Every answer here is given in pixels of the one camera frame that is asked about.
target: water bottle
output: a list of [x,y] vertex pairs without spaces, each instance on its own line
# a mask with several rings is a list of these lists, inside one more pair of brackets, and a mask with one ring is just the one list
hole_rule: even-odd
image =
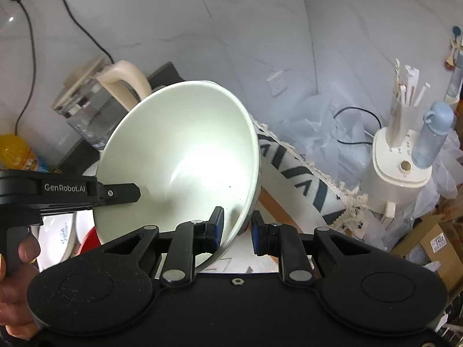
[[411,151],[411,159],[416,167],[425,169],[432,165],[453,128],[454,117],[452,108],[443,101],[435,101],[424,114],[425,123]]

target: finger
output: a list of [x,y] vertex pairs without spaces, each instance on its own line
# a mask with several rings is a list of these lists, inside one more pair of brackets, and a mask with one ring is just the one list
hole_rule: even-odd
[[8,325],[6,326],[6,331],[16,338],[31,339],[39,331],[39,328],[35,323],[29,322],[18,326]]
[[37,274],[38,270],[34,265],[22,264],[11,277],[0,282],[0,302],[25,302],[27,287]]
[[34,235],[27,236],[19,245],[18,253],[21,261],[31,262],[40,254],[40,245]]
[[3,254],[0,254],[0,281],[3,280],[6,274],[6,261]]
[[31,321],[32,314],[25,302],[0,304],[0,325],[23,325]]

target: beige handle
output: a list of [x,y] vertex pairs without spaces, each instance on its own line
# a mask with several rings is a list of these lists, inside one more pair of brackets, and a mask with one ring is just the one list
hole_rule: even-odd
[[152,93],[150,83],[142,71],[125,60],[104,68],[96,79],[128,111],[137,105],[137,101],[122,81],[133,87],[140,100]]

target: red object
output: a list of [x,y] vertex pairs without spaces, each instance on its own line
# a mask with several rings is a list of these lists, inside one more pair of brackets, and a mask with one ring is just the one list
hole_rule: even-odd
[[88,252],[89,250],[92,250],[93,248],[97,248],[100,246],[101,246],[101,243],[98,238],[98,235],[96,234],[96,229],[95,227],[93,227],[85,235],[84,240],[82,241],[82,244],[80,245],[79,251],[77,252],[77,255]]

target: white label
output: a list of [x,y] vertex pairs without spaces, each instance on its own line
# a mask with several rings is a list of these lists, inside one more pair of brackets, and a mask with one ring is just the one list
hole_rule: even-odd
[[443,232],[431,240],[431,247],[434,253],[441,250],[446,245],[447,245],[447,240],[445,239],[445,235]]

